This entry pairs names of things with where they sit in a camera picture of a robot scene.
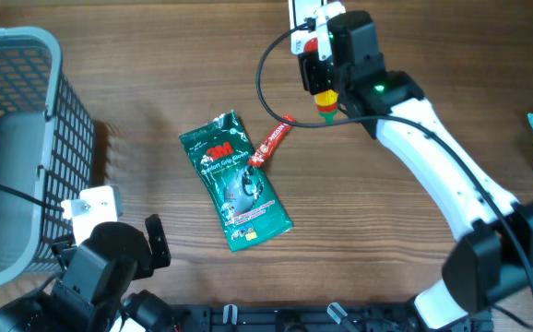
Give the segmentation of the yellow bottle green cap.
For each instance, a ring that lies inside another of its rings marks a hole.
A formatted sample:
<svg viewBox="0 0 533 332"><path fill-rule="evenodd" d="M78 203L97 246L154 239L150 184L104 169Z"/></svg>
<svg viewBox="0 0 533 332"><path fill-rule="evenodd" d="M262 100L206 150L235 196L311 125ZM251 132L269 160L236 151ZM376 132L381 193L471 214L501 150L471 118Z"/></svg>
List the yellow bottle green cap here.
<svg viewBox="0 0 533 332"><path fill-rule="evenodd" d="M313 53L317 49L318 41L316 38L307 41L303 46L305 53ZM332 89L317 93L314 95L314 103L319 115L325 119L327 124L331 124L338 113L338 94Z"/></svg>

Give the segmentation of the red coffee stick sachet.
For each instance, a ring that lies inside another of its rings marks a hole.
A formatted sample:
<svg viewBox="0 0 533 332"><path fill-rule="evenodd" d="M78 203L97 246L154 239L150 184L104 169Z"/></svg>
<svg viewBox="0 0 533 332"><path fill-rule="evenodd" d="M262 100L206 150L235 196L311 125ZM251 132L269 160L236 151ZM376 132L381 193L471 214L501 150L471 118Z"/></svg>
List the red coffee stick sachet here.
<svg viewBox="0 0 533 332"><path fill-rule="evenodd" d="M295 119L290 115L283 116L284 122L279 122L278 125L266 137L263 143L255 150L255 153L248 160L248 164L254 167L261 167L268 159L270 159L282 142L284 137L292 128L290 123L294 123Z"/></svg>

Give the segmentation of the green 3M gloves packet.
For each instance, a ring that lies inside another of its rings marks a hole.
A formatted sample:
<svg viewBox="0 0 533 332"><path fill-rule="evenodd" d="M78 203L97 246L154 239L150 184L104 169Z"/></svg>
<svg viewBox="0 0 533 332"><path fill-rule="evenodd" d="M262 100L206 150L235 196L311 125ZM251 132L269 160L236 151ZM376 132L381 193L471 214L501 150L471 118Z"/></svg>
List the green 3M gloves packet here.
<svg viewBox="0 0 533 332"><path fill-rule="evenodd" d="M223 113L179 139L212 199L232 252L292 229L267 175L249 163L255 150L235 112Z"/></svg>

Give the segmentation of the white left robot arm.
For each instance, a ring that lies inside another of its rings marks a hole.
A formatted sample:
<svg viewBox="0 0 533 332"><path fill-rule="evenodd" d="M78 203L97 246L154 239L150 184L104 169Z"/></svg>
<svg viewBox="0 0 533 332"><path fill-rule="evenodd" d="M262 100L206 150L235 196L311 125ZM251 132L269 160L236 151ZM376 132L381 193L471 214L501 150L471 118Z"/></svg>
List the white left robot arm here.
<svg viewBox="0 0 533 332"><path fill-rule="evenodd" d="M94 227L82 243L54 244L62 270L0 308L0 331L108 331L130 283L171 264L158 215L146 232L118 221Z"/></svg>

